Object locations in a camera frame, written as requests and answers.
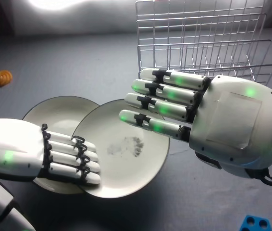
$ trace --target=blue block with holes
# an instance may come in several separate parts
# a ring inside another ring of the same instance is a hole
[[[272,231],[269,220],[247,215],[239,231]]]

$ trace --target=back of robotic hand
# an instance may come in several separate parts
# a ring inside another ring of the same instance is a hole
[[[206,164],[272,186],[272,89],[242,78],[144,69],[125,101],[144,114],[120,119],[189,143]],[[178,120],[145,115],[145,110]]]
[[[40,127],[22,120],[0,119],[0,179],[32,181],[40,177],[79,185],[99,184],[95,145],[82,137],[47,129],[46,124]],[[34,230],[1,184],[0,228]]]

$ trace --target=dish rack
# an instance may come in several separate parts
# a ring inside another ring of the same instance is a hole
[[[272,64],[265,64],[271,41],[260,39],[264,4],[265,0],[137,1],[139,72],[160,68],[267,85]]]

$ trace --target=gray tablecloth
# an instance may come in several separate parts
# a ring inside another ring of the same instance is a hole
[[[272,29],[261,38],[272,40]],[[0,38],[0,70],[14,76],[0,88],[0,118],[22,119],[37,103],[62,95],[98,104],[123,98],[138,77],[136,46],[135,34]],[[272,63],[272,45],[266,62]],[[272,187],[211,168],[178,141],[171,141],[158,176],[125,198],[60,195],[31,182],[2,182],[37,231],[235,231],[247,214],[272,225]]]

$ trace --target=dirty plate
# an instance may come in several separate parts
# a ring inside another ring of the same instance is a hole
[[[101,184],[83,187],[97,197],[117,198],[143,188],[159,172],[168,153],[168,137],[120,121],[123,109],[141,112],[124,100],[111,101],[89,113],[74,132],[97,147]]]
[[[76,96],[60,96],[45,100],[33,107],[23,118],[38,126],[48,125],[48,130],[72,136],[78,124],[99,105]],[[75,194],[83,191],[71,183],[35,178],[34,183],[55,193]]]

